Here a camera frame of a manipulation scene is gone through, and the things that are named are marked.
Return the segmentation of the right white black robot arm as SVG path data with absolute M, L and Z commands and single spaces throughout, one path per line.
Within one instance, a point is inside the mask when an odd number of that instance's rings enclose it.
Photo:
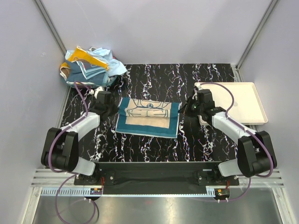
M 229 176 L 269 177 L 277 166 L 270 135 L 247 128 L 229 116 L 228 111 L 216 107 L 210 90 L 194 90 L 178 111 L 188 117 L 200 116 L 210 126 L 222 131 L 237 145 L 237 158 L 221 162 L 212 173 L 213 182 L 223 185 Z

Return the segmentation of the teal beige Doraemon towel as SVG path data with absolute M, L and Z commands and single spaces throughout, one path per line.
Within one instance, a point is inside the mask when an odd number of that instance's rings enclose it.
M 180 103 L 122 98 L 115 131 L 161 138 L 177 138 Z

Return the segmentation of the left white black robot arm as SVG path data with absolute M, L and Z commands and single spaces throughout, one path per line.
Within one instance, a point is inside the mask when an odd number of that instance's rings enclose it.
M 95 93 L 95 100 L 91 103 L 87 113 L 67 126 L 53 127 L 48 130 L 41 164 L 49 167 L 53 172 L 84 175 L 89 184 L 97 184 L 101 179 L 101 173 L 96 170 L 95 162 L 79 156 L 79 141 L 117 112 L 118 107 L 111 92 Z

